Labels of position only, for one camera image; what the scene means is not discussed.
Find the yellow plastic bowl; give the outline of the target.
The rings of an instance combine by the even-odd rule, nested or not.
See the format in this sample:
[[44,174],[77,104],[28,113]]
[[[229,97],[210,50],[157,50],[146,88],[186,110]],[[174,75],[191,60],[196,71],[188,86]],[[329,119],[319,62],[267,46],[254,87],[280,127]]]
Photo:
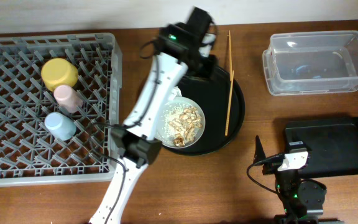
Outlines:
[[54,91],[60,85],[75,86],[78,81],[78,70],[63,58],[53,58],[42,67],[41,77],[46,88]]

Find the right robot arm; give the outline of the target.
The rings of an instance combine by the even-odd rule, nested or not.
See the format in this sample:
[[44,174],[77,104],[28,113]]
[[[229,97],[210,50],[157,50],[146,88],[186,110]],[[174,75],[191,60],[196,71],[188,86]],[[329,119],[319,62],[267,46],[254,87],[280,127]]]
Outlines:
[[[302,179],[299,171],[306,167],[311,149],[303,141],[289,143],[289,151],[267,157],[260,138],[255,137],[253,163],[247,168],[248,178],[259,187],[275,194],[283,204],[284,214],[275,215],[274,223],[342,223],[341,220],[320,220],[327,187],[313,179]],[[262,166],[263,175],[275,176],[271,189],[250,175],[253,167]]]

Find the light blue plastic cup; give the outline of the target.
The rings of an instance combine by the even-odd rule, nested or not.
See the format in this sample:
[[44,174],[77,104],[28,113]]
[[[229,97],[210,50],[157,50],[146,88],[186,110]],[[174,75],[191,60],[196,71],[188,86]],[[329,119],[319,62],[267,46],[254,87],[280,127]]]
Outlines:
[[74,122],[61,113],[53,112],[46,116],[44,122],[47,130],[57,139],[67,141],[76,133]]

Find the pink plastic cup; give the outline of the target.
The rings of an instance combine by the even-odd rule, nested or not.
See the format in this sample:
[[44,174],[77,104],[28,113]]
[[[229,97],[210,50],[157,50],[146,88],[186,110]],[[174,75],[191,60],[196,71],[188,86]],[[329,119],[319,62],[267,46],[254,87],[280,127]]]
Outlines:
[[83,100],[78,93],[69,85],[60,85],[53,91],[57,103],[69,113],[76,113],[77,107],[82,107]]

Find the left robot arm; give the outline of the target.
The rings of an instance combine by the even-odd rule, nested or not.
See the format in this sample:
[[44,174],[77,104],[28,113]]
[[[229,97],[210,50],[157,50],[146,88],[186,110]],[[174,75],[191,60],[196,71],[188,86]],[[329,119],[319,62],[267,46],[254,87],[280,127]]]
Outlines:
[[125,206],[142,175],[157,158],[162,143],[155,138],[158,117],[172,89],[184,77],[208,79],[217,64],[210,55],[217,32],[212,17],[194,7],[186,22],[169,24],[159,30],[153,45],[152,67],[139,98],[123,124],[103,123],[117,147],[117,171],[91,224],[120,223]]

